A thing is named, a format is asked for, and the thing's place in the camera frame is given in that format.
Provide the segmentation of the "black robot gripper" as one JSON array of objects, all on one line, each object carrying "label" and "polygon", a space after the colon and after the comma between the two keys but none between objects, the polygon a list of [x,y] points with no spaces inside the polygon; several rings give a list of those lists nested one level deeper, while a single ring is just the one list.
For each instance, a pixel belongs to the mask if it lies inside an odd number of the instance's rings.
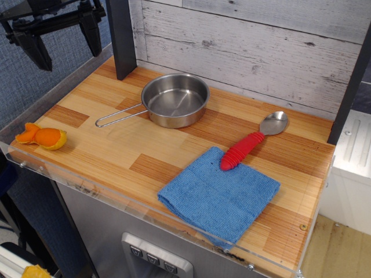
[{"label": "black robot gripper", "polygon": [[11,43],[20,32],[17,41],[26,55],[40,70],[52,71],[52,59],[40,36],[78,25],[97,57],[102,51],[99,23],[105,16],[100,1],[21,1],[1,12],[1,25]]}]

